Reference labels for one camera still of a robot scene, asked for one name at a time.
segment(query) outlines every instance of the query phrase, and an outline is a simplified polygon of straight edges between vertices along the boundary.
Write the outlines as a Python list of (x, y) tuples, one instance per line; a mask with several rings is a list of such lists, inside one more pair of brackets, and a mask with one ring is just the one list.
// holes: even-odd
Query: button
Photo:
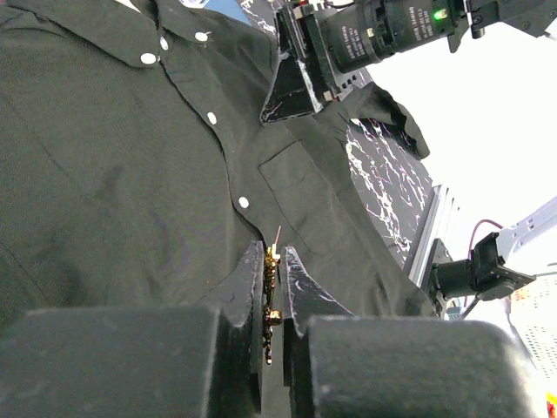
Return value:
[(166, 39), (164, 39), (164, 37), (160, 37), (160, 46), (163, 47), (163, 50), (168, 50), (168, 42), (166, 42)]
[(195, 34), (195, 38), (199, 41), (199, 42), (207, 42), (207, 39), (209, 39), (209, 37), (207, 36), (206, 33), (203, 32), (198, 32)]
[(215, 114), (212, 111), (207, 113), (207, 117), (209, 118), (209, 122), (211, 122), (213, 125), (217, 124), (217, 117), (215, 116)]
[(246, 209), (246, 207), (250, 205), (250, 202), (248, 201), (248, 199), (246, 199), (246, 198), (244, 198), (244, 197), (238, 199), (238, 203), (239, 203), (240, 206), (242, 206), (244, 209)]
[(141, 62), (143, 64), (155, 64), (157, 62), (157, 57), (153, 54), (143, 54), (141, 56)]

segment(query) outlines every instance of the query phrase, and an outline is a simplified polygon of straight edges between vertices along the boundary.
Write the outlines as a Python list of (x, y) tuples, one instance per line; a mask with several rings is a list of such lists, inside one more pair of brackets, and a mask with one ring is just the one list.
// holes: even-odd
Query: fabric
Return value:
[(433, 316), (343, 146), (347, 118), (396, 123), (397, 105), (371, 84), (264, 128), (274, 40), (157, 4), (157, 24), (113, 0), (0, 8), (2, 325), (31, 307), (195, 302), (279, 226), (278, 246), (356, 314)]

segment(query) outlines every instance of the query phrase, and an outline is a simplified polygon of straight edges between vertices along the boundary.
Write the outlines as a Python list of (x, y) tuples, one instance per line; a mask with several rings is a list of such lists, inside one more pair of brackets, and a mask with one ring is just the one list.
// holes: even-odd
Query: perforated white panel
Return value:
[(557, 272), (513, 293), (511, 322), (557, 394)]

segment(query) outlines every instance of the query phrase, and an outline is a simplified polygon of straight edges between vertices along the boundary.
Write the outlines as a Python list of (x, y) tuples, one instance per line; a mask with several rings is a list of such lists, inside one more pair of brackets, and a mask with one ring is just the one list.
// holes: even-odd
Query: dark button-up shirt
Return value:
[(157, 4), (0, 7), (2, 324), (33, 307), (195, 302), (279, 226), (278, 245), (356, 314), (432, 315), (346, 159), (347, 121), (388, 95), (370, 85), (262, 127), (274, 39)]

